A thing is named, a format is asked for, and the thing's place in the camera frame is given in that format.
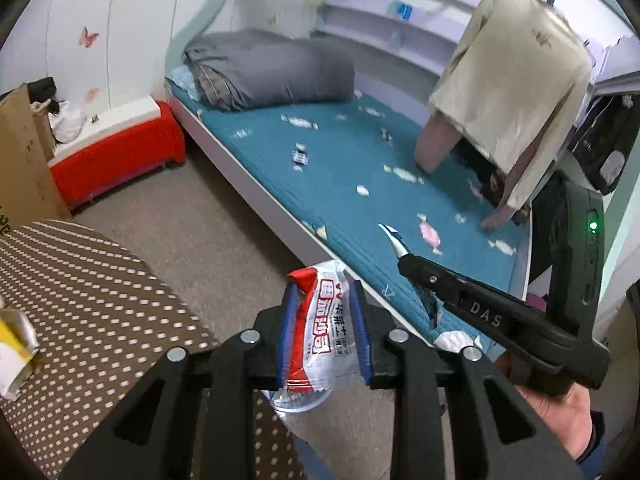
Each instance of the dark sleeve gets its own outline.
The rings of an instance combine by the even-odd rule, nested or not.
[[[591,441],[587,449],[576,461],[586,480],[593,480],[602,472],[602,459],[604,457],[604,415],[602,412],[591,412],[591,421],[593,422]]]

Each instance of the blue label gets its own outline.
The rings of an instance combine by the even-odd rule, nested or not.
[[[408,21],[409,18],[411,17],[411,11],[414,10],[414,8],[409,5],[409,4],[400,4],[398,6],[398,15],[400,16],[400,18],[402,20]]]

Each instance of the red and white wrapper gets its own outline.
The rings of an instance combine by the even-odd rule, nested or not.
[[[309,393],[360,377],[344,263],[323,262],[292,272],[303,292],[298,307],[287,389]]]

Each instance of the bed frame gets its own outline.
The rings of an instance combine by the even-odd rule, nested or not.
[[[371,95],[394,110],[406,115],[418,124],[424,124],[429,112],[423,104],[403,94],[399,90],[367,75],[356,74],[355,87]],[[268,225],[280,240],[306,266],[318,264],[325,260],[340,258],[316,237],[316,234],[300,223],[260,182],[232,155],[232,153],[218,140],[197,117],[178,98],[171,94],[167,87],[169,104],[172,111],[187,130],[190,136],[209,157],[213,165],[228,180],[240,196]],[[516,248],[516,263],[511,275],[508,292],[522,298],[527,295],[529,283],[529,267],[531,253],[531,222],[528,225],[527,237]],[[386,308],[409,332],[427,340],[394,308],[382,295],[382,291],[375,290],[357,272],[346,266],[346,273],[350,280],[360,280],[363,283],[367,299],[377,306]]]

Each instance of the gray blanket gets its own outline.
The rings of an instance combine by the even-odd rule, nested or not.
[[[185,50],[214,108],[351,99],[353,61],[323,38],[290,40],[261,30],[218,32]]]

